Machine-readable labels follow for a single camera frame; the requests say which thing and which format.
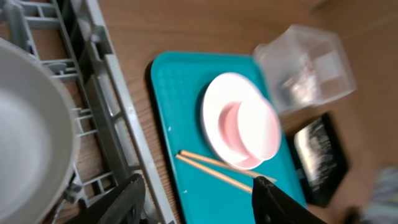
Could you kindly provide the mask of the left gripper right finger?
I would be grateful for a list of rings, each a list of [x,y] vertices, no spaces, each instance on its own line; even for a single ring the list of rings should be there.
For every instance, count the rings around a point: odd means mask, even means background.
[[[256,224],[326,224],[263,176],[253,180],[252,207]]]

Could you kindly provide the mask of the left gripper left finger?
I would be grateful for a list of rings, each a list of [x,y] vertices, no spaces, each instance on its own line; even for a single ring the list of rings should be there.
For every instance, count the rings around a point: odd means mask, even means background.
[[[139,224],[145,196],[146,187],[143,177],[140,174],[133,174],[68,223]]]

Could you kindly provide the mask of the wooden chopstick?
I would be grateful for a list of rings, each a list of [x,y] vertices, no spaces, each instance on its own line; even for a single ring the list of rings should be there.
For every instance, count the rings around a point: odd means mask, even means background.
[[[241,190],[243,190],[243,191],[245,191],[245,192],[247,192],[249,194],[252,193],[252,188],[250,186],[248,186],[246,184],[243,184],[243,183],[241,183],[241,182],[239,182],[239,181],[237,181],[235,179],[232,179],[232,178],[228,177],[227,175],[224,175],[224,174],[222,174],[222,173],[220,173],[220,172],[218,172],[216,170],[210,169],[209,167],[204,166],[204,165],[202,165],[202,164],[200,164],[198,162],[195,162],[195,161],[193,161],[193,160],[191,160],[191,159],[189,159],[187,157],[181,156],[180,154],[177,154],[175,157],[177,159],[179,159],[181,161],[184,161],[185,163],[195,167],[196,169],[201,170],[202,172],[205,172],[205,173],[207,173],[207,174],[209,174],[209,175],[211,175],[211,176],[213,176],[213,177],[215,177],[217,179],[220,179],[220,180],[222,180],[222,181],[224,181],[224,182],[226,182],[226,183],[228,183],[230,185],[233,185],[234,187],[237,187],[237,188],[239,188],[239,189],[241,189]]]
[[[222,167],[222,168],[225,168],[225,169],[233,170],[235,172],[239,172],[239,173],[242,173],[242,174],[250,176],[250,177],[263,176],[263,177],[267,178],[269,181],[271,181],[273,183],[277,182],[277,179],[275,179],[275,178],[268,177],[266,175],[263,175],[263,174],[260,174],[260,173],[257,173],[257,172],[251,171],[251,170],[239,170],[239,169],[236,169],[234,167],[231,167],[230,165],[227,165],[224,162],[221,162],[221,161],[218,161],[216,159],[209,158],[209,157],[205,157],[205,156],[202,156],[202,155],[199,155],[199,154],[195,154],[195,153],[192,153],[192,152],[189,152],[189,151],[182,150],[182,151],[179,152],[179,155],[187,157],[187,158],[190,158],[190,159],[198,160],[198,161],[201,161],[201,162],[204,162],[204,163],[207,163],[207,164],[211,164],[211,165],[214,165],[214,166],[218,166],[218,167]]]

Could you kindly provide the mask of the white rice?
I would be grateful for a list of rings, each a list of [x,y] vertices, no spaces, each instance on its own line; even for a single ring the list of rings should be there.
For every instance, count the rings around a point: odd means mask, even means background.
[[[336,168],[333,148],[321,119],[298,131],[294,146],[312,191],[319,190]]]

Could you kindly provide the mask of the pink small bowl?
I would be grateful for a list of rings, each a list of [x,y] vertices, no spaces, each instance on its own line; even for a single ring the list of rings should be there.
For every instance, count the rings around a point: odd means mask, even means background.
[[[245,169],[272,159],[280,148],[279,119],[263,96],[229,104],[220,114],[219,130],[232,162]]]

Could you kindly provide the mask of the large white plate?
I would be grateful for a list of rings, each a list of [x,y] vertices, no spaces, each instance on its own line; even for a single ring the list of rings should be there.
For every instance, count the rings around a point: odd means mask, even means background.
[[[219,118],[222,110],[229,104],[254,96],[266,98],[248,78],[238,73],[227,72],[210,82],[201,103],[201,127],[211,150],[223,162],[240,170],[251,170],[258,166],[245,169],[232,162],[232,155],[228,153],[229,149],[219,130]]]

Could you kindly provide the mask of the grey bowl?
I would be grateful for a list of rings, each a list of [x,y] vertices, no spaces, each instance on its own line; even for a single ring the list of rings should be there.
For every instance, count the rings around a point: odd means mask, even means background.
[[[74,102],[37,59],[1,40],[1,223],[39,223],[80,148]]]

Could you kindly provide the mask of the red snack wrapper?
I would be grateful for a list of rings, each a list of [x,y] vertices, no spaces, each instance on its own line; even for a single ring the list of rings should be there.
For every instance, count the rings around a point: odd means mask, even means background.
[[[302,67],[289,74],[280,85],[281,94],[287,104],[309,104],[318,96],[317,76],[312,67]]]

